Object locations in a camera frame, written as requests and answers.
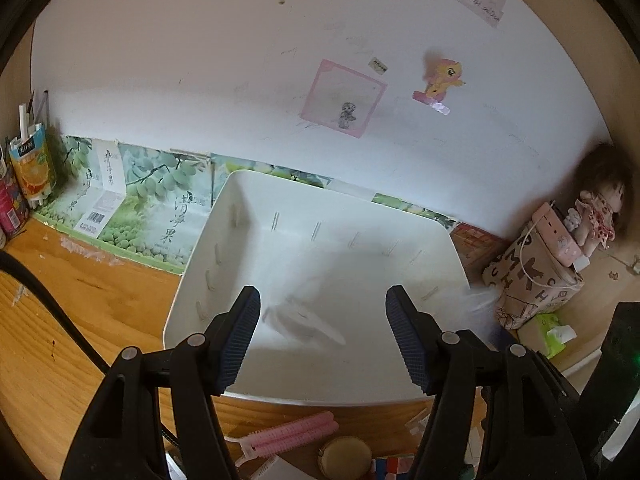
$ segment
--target pink case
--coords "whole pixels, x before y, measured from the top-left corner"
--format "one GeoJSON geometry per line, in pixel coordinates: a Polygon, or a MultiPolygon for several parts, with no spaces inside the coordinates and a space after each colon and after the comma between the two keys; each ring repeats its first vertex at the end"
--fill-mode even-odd
{"type": "Polygon", "coordinates": [[[570,267],[579,256],[582,256],[582,251],[574,237],[566,230],[548,202],[543,203],[533,213],[531,219],[551,254],[565,267],[570,267]]]}

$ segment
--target pink bordered paper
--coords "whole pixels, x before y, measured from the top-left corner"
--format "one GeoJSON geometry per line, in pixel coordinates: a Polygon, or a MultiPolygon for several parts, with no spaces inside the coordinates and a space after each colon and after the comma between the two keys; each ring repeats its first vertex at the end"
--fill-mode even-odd
{"type": "Polygon", "coordinates": [[[382,81],[323,59],[300,118],[359,139],[385,88],[382,81]]]}

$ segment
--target doll's hair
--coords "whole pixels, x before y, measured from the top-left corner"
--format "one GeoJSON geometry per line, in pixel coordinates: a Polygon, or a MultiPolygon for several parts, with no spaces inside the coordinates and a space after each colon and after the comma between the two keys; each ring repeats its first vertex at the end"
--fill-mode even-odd
{"type": "Polygon", "coordinates": [[[601,142],[584,156],[575,170],[576,196],[583,190],[593,192],[607,184],[625,187],[620,212],[614,214],[616,234],[623,235],[633,211],[634,167],[621,148],[601,142]]]}

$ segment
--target pony sticker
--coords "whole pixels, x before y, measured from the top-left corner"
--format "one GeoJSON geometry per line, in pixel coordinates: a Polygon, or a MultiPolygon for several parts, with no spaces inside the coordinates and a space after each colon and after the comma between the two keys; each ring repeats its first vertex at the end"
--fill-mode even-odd
{"type": "Polygon", "coordinates": [[[447,90],[452,86],[462,86],[462,65],[451,59],[441,59],[433,73],[427,78],[427,88],[424,92],[414,92],[414,99],[424,103],[441,114],[449,115],[450,110],[442,104],[447,90]]]}

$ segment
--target cartoon drawing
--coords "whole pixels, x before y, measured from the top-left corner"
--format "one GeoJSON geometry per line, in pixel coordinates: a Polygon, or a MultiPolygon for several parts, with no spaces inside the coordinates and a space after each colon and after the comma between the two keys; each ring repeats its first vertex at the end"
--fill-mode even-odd
{"type": "Polygon", "coordinates": [[[441,59],[434,69],[434,73],[427,78],[427,88],[424,92],[414,92],[414,99],[431,106],[445,115],[449,109],[442,104],[447,90],[452,86],[462,86],[462,65],[451,59],[441,59]]]}
{"type": "Polygon", "coordinates": [[[356,117],[353,115],[356,110],[356,105],[353,103],[345,103],[342,105],[342,113],[340,119],[338,119],[338,127],[343,130],[349,129],[349,123],[355,121],[356,117]]]}

